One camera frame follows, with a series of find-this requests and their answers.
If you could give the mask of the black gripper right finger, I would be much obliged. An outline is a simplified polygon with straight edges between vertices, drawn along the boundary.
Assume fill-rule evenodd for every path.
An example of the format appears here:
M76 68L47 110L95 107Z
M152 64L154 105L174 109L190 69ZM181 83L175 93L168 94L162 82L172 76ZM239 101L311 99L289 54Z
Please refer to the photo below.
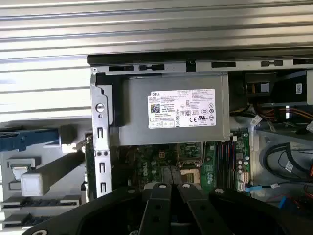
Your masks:
M313 221L242 193L217 188L205 195L191 183L177 186L191 212L188 235L311 235Z

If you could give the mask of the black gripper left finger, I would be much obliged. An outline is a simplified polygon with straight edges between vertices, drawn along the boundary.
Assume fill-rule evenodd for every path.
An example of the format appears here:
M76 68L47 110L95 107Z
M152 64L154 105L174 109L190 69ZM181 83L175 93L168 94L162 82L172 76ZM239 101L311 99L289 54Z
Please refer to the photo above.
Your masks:
M26 235L167 235L172 186L153 183L140 191L118 188L86 204L35 225Z

